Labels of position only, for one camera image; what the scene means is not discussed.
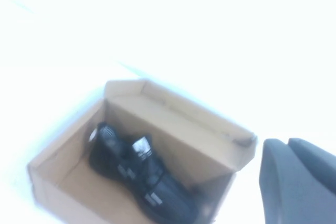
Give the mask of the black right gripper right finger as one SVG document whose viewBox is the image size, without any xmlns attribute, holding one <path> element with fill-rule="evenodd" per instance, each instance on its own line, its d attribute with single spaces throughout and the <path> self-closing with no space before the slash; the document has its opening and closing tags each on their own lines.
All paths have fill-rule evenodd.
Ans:
<svg viewBox="0 0 336 224">
<path fill-rule="evenodd" d="M 335 155 L 301 138 L 290 138 L 288 146 L 320 182 L 335 182 Z"/>
</svg>

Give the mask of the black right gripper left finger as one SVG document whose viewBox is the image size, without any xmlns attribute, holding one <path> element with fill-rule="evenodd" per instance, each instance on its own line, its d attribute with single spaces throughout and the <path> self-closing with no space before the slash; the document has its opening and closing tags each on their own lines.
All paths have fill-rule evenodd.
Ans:
<svg viewBox="0 0 336 224">
<path fill-rule="evenodd" d="M 281 140 L 265 140 L 262 152 L 265 223 L 335 223 L 335 182 L 318 181 Z"/>
</svg>

